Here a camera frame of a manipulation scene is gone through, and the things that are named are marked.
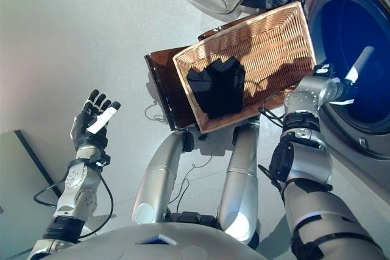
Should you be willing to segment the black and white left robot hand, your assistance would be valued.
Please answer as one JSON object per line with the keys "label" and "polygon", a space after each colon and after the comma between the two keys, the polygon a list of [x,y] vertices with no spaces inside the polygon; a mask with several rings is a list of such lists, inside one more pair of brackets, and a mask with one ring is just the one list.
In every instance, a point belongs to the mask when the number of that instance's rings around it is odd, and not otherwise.
{"label": "black and white left robot hand", "polygon": [[83,146],[107,147],[107,126],[109,120],[118,112],[121,104],[107,99],[104,93],[93,90],[82,106],[80,113],[74,117],[70,137],[75,151]]}

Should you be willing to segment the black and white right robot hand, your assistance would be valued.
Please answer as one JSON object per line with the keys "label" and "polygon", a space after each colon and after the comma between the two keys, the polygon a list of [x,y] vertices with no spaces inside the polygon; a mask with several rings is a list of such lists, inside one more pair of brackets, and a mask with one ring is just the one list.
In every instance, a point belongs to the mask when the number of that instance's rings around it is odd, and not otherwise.
{"label": "black and white right robot hand", "polygon": [[323,104],[348,105],[354,103],[356,89],[355,84],[361,72],[372,59],[375,48],[366,46],[350,67],[344,79],[328,79],[319,93],[319,106]]}

